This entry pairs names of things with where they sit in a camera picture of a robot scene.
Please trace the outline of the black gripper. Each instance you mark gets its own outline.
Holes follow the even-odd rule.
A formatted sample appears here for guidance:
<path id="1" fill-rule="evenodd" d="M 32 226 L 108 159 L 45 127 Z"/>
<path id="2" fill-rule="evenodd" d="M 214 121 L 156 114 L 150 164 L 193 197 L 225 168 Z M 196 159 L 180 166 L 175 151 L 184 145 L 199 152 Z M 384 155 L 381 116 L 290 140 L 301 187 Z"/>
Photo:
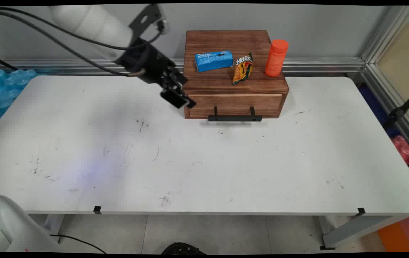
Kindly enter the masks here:
<path id="1" fill-rule="evenodd" d="M 160 96 L 178 109 L 184 106 L 190 109 L 195 107 L 196 102 L 183 91 L 183 85 L 188 79 L 175 67 L 172 60 L 146 40 L 137 38 L 117 59 L 117 65 L 124 67 L 128 72 L 144 70 L 144 74 L 139 78 L 148 84 L 160 85 L 163 76 L 166 76 L 167 88 L 160 92 Z"/>

